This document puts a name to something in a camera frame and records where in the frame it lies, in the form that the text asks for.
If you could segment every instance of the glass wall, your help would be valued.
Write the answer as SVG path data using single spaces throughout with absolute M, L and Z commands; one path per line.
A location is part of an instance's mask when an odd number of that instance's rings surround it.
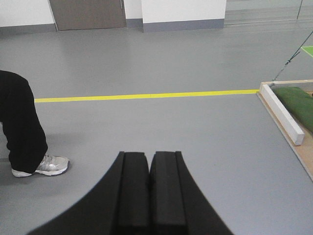
M 313 19 L 313 0 L 227 0 L 225 24 Z

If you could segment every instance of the person's leg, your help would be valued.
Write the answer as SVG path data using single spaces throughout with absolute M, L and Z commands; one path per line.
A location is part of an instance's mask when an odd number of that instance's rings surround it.
M 47 151 L 34 96 L 26 79 L 0 71 L 0 121 L 13 170 L 32 174 Z

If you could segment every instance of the green artificial grass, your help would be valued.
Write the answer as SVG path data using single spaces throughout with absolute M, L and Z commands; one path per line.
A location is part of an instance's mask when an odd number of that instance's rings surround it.
M 313 57 L 313 46 L 310 46 L 310 47 L 302 47 L 302 49 L 303 49 L 307 54 L 309 54 L 310 56 Z
M 313 97 L 298 87 L 274 88 L 286 109 L 313 132 Z

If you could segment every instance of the shoe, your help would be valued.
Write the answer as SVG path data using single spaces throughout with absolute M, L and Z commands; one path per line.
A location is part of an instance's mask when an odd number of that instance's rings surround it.
M 60 175 L 64 171 L 67 170 L 68 163 L 69 163 L 68 158 L 46 154 L 42 162 L 37 167 L 35 173 L 39 173 L 39 174 L 43 174 L 47 176 Z M 14 170 L 14 169 L 12 169 L 12 174 L 18 178 L 32 175 L 30 173 L 26 173 L 26 172 Z

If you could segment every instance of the black foam pad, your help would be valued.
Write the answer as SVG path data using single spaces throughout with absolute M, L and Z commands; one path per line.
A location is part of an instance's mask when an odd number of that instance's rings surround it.
M 124 152 L 80 201 L 28 235 L 115 235 Z
M 181 152 L 176 152 L 180 187 L 190 235 L 233 235 L 192 178 Z
M 144 153 L 125 153 L 118 234 L 150 234 L 149 168 Z
M 186 235 L 187 227 L 173 152 L 156 152 L 150 170 L 154 234 Z

